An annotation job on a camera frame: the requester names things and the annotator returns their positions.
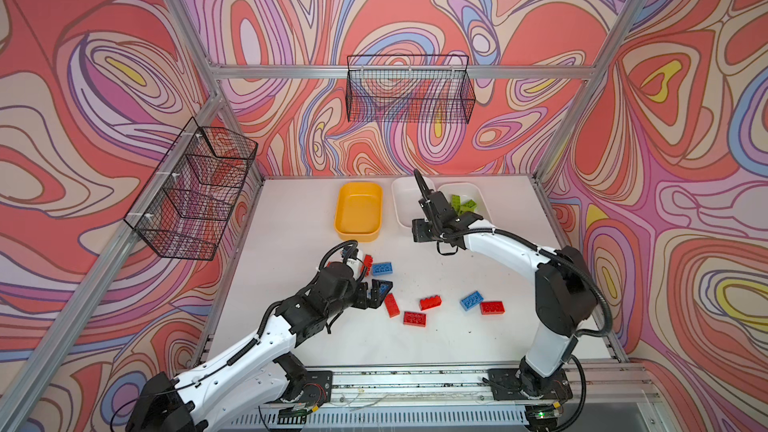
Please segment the green lego brick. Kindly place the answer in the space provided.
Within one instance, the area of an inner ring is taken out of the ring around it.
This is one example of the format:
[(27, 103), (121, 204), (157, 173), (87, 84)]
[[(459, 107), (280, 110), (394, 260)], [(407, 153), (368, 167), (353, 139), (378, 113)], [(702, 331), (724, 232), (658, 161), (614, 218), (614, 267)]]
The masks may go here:
[(477, 209), (477, 204), (474, 200), (467, 200), (466, 202), (463, 202), (461, 204), (460, 213), (465, 212), (475, 212)]
[(461, 198), (458, 195), (455, 195), (455, 194), (451, 195), (451, 206), (456, 213), (460, 212)]

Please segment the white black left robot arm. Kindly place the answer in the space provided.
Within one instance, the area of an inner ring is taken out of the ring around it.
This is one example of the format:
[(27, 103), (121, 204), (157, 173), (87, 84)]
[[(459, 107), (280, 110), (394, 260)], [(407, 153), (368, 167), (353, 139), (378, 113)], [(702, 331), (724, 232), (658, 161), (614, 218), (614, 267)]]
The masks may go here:
[(331, 397), (332, 375), (308, 371), (294, 351), (330, 331), (345, 310), (384, 304), (393, 284), (367, 279), (368, 269), (356, 241), (332, 247), (305, 286), (267, 307), (254, 332), (175, 377), (149, 379), (124, 406), (126, 430), (221, 431), (269, 404), (288, 417), (314, 413)]

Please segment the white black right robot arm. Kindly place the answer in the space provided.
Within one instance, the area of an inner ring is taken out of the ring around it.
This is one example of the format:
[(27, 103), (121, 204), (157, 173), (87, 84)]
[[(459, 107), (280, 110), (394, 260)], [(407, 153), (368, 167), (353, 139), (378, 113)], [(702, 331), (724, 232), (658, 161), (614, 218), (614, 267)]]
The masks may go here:
[(546, 248), (494, 226), (477, 213), (459, 214), (439, 191), (427, 190), (419, 206), (424, 217), (412, 221), (415, 242), (448, 244), (481, 254), (533, 284), (539, 326), (520, 363), (522, 378), (542, 382), (553, 377), (570, 360), (580, 338), (603, 338), (612, 332), (608, 301), (579, 250)]

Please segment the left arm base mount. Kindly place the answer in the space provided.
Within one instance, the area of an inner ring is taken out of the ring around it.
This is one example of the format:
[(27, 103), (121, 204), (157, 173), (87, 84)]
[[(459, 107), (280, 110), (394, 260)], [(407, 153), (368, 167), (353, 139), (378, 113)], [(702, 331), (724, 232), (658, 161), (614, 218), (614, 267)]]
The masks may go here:
[(330, 369), (307, 368), (289, 352), (262, 367), (257, 384), (267, 388), (263, 404), (279, 417), (307, 417), (332, 398), (333, 376)]

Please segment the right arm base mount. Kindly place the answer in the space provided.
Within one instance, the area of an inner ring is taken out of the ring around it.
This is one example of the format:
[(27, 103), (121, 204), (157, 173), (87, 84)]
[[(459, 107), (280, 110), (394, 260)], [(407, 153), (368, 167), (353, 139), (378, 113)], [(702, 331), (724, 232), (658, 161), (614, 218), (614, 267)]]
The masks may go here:
[(573, 398), (562, 364), (552, 375), (541, 376), (522, 359), (517, 368), (489, 369), (482, 383), (490, 388), (497, 401), (567, 402)]

